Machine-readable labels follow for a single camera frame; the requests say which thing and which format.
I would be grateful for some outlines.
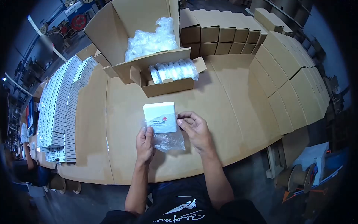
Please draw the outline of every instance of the finger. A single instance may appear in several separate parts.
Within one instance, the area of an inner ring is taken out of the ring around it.
[[[189,137],[194,137],[196,132],[190,127],[187,122],[180,118],[176,122],[189,135]]]
[[[195,120],[193,120],[192,118],[183,118],[183,120],[190,125],[192,125],[195,122]]]
[[[152,143],[152,138],[153,138],[153,128],[151,126],[149,126],[147,128],[147,132],[145,133],[145,143],[146,144],[151,144]]]
[[[144,131],[144,128],[140,128],[138,134],[137,134],[137,137],[136,137],[137,140],[139,139],[145,139],[145,131]]]
[[[193,111],[181,112],[180,114],[178,114],[178,118],[192,118],[193,120],[203,120],[202,117],[200,117]]]

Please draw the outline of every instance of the cardboard table surface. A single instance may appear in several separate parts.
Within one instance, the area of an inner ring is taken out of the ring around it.
[[[96,66],[78,96],[76,163],[61,164],[58,173],[81,182],[130,184],[142,107],[150,103],[174,101],[177,113],[192,110],[203,117],[224,166],[271,145],[282,136],[264,91],[248,72],[253,57],[208,56],[204,59],[207,70],[199,74],[193,90],[150,98],[135,83],[125,85]],[[186,133],[183,136],[185,151],[157,151],[149,182],[203,173],[199,154]]]

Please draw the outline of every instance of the hand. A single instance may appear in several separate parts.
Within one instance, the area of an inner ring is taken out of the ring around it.
[[[192,111],[178,114],[178,125],[188,134],[199,154],[215,153],[215,147],[206,121]]]
[[[139,130],[139,133],[136,137],[137,140],[137,162],[138,165],[148,165],[156,152],[156,149],[153,148],[152,139],[153,139],[153,128],[148,127],[147,131],[144,131],[144,128]]]
[[[28,150],[28,151],[30,151],[30,147],[29,147],[29,145],[30,145],[30,143],[28,143],[28,142],[24,142],[24,143],[23,143],[24,150]]]

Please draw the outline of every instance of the black shirt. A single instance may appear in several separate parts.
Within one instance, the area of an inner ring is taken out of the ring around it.
[[[29,170],[26,160],[19,159],[13,161],[13,172],[16,178],[21,182],[29,182],[34,186],[39,186],[37,174],[38,165],[35,160],[32,160],[32,162],[34,163],[34,168]]]
[[[236,200],[216,211],[203,191],[181,190],[158,196],[147,211],[136,217],[127,211],[109,211],[101,224],[110,223],[266,223],[249,200]]]

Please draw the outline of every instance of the right hand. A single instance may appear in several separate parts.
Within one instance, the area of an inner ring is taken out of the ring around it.
[[[178,125],[188,134],[199,154],[215,153],[215,147],[206,121],[193,111],[178,114]]]

